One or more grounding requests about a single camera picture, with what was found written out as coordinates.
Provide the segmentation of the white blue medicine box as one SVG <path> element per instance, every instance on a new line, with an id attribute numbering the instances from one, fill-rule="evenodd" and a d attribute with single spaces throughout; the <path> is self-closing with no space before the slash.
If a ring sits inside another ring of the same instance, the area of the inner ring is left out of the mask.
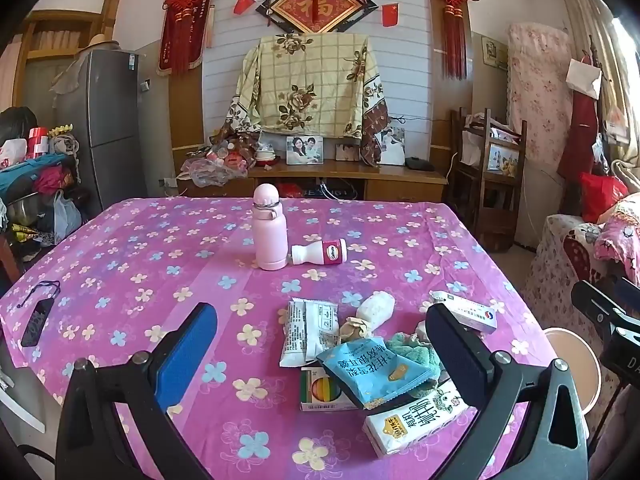
<path id="1" fill-rule="evenodd" d="M 467 328 L 492 334 L 498 328 L 496 310 L 450 292 L 430 292 L 434 304 L 443 304 Z"/>

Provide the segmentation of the white milk carton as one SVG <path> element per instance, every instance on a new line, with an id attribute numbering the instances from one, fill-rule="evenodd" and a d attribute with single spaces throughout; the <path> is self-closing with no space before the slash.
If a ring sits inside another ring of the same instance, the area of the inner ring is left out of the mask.
<path id="1" fill-rule="evenodd" d="M 467 408 L 447 380 L 421 399 L 368 416 L 363 432 L 378 457 L 393 455 L 449 425 Z"/>

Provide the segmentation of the green towel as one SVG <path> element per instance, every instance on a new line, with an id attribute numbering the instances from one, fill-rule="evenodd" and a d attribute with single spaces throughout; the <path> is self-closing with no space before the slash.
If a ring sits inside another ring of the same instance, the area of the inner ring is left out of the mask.
<path id="1" fill-rule="evenodd" d="M 436 376 L 431 379 L 431 382 L 442 384 L 449 378 L 442 361 L 428 340 L 423 341 L 416 334 L 396 333 L 385 341 L 385 345 L 388 350 L 434 372 Z"/>

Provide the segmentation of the blue snack bag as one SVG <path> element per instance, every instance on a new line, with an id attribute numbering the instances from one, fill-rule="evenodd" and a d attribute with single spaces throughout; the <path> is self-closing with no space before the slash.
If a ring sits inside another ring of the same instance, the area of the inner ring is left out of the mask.
<path id="1" fill-rule="evenodd" d="M 418 363 L 375 339 L 344 342 L 320 353 L 317 361 L 358 408 L 368 411 L 434 386 L 440 377 L 439 363 Z"/>

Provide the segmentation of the rainbow medicine box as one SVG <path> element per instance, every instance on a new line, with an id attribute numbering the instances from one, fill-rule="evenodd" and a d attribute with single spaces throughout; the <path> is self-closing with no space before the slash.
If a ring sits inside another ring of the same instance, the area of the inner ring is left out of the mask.
<path id="1" fill-rule="evenodd" d="M 300 370 L 299 407 L 303 412 L 342 412 L 356 410 L 338 383 L 322 367 Z"/>

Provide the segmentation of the grey snack wrapper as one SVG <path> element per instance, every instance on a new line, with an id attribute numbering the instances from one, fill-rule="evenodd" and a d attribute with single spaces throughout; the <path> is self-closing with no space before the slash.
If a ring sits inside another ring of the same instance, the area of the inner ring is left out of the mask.
<path id="1" fill-rule="evenodd" d="M 340 343 L 337 304 L 293 298 L 288 303 L 280 367 L 302 367 Z"/>

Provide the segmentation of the pink trash bin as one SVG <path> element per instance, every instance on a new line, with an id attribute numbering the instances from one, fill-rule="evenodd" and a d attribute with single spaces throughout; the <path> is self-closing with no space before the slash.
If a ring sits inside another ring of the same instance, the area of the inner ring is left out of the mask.
<path id="1" fill-rule="evenodd" d="M 558 357 L 570 367 L 582 414 L 587 415 L 601 393 L 602 374 L 598 358 L 581 336 L 566 328 L 549 327 L 544 334 Z"/>

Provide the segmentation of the sofa with floral cover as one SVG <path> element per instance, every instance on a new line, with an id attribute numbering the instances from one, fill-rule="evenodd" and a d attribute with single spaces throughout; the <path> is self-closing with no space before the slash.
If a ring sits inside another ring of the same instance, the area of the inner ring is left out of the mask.
<path id="1" fill-rule="evenodd" d="M 591 223 L 567 214 L 548 217 L 522 292 L 541 327 L 566 328 L 581 336 L 594 352 L 602 350 L 601 339 L 585 315 L 573 307 L 570 292 L 581 280 L 604 287 L 616 278 L 626 278 L 620 263 L 594 256 L 594 244 L 603 228 L 599 219 Z"/>

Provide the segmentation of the red plastic bag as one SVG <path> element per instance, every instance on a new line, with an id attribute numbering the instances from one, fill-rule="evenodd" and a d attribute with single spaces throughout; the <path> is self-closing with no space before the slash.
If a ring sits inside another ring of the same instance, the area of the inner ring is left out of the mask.
<path id="1" fill-rule="evenodd" d="M 601 214 L 628 194 L 625 183 L 616 177 L 582 172 L 579 182 L 582 189 L 582 218 L 591 223 L 596 223 Z"/>

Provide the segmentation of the wooden chair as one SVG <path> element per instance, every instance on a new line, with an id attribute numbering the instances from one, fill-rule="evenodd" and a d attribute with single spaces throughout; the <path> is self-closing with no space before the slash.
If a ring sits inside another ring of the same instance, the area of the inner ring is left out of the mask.
<path id="1" fill-rule="evenodd" d="M 518 227 L 528 123 L 510 128 L 491 110 L 454 110 L 450 130 L 446 204 L 488 252 L 506 252 Z"/>

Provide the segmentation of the clear plastic bag of items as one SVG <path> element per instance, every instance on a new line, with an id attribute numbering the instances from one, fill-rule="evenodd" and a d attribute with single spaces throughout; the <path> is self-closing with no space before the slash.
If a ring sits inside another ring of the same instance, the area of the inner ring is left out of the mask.
<path id="1" fill-rule="evenodd" d="M 178 172 L 179 181 L 191 181 L 198 188 L 224 186 L 231 180 L 245 179 L 248 171 L 245 167 L 231 168 L 222 159 L 211 160 L 206 157 L 191 157 L 184 161 Z"/>

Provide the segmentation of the framed couple photo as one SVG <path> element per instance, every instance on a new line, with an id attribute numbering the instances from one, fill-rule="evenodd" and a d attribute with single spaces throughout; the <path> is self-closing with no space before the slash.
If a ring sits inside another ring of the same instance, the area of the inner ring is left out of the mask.
<path id="1" fill-rule="evenodd" d="M 321 165 L 323 162 L 321 136 L 288 136 L 285 162 L 290 166 Z"/>

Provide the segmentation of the right red chinese knot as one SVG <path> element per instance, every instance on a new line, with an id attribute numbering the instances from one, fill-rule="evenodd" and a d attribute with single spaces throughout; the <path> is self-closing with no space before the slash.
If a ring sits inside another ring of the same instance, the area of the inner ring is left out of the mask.
<path id="1" fill-rule="evenodd" d="M 478 0 L 442 0 L 442 34 L 444 38 L 444 73 L 451 79 L 466 78 L 466 40 L 462 4 Z"/>

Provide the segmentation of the red chinese knot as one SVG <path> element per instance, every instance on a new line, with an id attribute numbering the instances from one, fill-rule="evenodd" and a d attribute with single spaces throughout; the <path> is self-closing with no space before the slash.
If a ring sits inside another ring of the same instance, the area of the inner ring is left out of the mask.
<path id="1" fill-rule="evenodd" d="M 210 0 L 165 0 L 158 72 L 181 75 L 202 62 Z"/>
<path id="2" fill-rule="evenodd" d="M 444 38 L 444 73 L 451 79 L 466 78 L 466 40 L 462 4 L 478 0 L 442 0 L 442 34 Z"/>

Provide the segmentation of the red fu wall plaque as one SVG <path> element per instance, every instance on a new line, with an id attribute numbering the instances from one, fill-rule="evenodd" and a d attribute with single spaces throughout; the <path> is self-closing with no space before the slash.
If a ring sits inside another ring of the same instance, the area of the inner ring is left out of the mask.
<path id="1" fill-rule="evenodd" d="M 378 10 L 373 0 L 264 0 L 256 9 L 287 34 L 346 32 Z"/>

